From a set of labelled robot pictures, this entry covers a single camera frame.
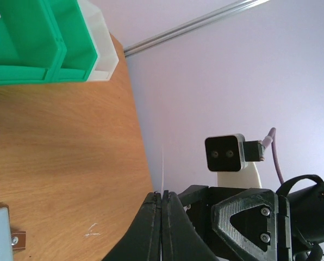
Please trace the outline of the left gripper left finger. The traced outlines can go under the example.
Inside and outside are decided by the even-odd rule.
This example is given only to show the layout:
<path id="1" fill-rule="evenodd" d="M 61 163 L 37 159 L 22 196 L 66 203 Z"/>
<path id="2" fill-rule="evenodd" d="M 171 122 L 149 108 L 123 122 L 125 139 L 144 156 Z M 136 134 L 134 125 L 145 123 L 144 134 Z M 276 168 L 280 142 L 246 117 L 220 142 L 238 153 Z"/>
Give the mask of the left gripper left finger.
<path id="1" fill-rule="evenodd" d="M 159 260 L 161 194 L 150 192 L 121 240 L 104 260 Z"/>

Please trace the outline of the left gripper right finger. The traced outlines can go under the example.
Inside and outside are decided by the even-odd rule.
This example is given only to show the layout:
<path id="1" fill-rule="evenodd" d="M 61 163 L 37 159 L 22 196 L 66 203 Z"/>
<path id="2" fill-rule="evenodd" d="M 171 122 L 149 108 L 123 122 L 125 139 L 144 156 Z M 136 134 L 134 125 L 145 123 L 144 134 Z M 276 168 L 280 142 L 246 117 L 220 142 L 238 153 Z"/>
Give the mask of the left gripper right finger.
<path id="1" fill-rule="evenodd" d="M 161 211 L 162 260 L 217 260 L 195 231 L 175 192 L 164 191 Z"/>

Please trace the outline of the brown leather card holder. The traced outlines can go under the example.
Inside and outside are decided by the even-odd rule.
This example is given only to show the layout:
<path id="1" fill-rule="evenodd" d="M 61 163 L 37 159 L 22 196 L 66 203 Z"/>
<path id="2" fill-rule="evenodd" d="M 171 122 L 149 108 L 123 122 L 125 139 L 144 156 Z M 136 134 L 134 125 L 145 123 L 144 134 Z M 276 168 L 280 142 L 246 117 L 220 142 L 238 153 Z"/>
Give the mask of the brown leather card holder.
<path id="1" fill-rule="evenodd" d="M 9 208 L 0 205 L 0 261 L 13 261 L 14 254 L 26 249 L 26 231 L 10 227 Z"/>

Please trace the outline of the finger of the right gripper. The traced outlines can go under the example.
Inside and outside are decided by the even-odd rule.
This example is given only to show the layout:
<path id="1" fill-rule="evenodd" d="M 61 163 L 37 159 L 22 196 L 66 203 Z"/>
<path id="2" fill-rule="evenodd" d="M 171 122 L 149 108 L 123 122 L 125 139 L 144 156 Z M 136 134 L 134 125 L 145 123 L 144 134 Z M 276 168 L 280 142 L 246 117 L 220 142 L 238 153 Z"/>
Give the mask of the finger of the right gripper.
<path id="1" fill-rule="evenodd" d="M 235 260 L 277 260 L 278 196 L 247 189 L 211 208 L 213 231 Z"/>

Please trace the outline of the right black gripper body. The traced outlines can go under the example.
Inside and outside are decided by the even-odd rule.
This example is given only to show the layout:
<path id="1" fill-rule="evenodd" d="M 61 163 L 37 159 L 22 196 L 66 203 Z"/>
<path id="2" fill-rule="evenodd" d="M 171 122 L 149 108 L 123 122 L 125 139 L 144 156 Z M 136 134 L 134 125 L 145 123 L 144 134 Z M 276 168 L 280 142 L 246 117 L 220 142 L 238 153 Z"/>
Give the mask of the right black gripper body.
<path id="1" fill-rule="evenodd" d="M 245 190 L 247 189 L 192 185 L 178 195 L 182 205 L 188 208 L 186 214 L 195 231 L 214 255 L 219 258 L 235 260 L 230 249 L 212 229 L 211 208 Z M 290 206 L 284 196 L 277 196 L 277 260 L 291 260 Z"/>

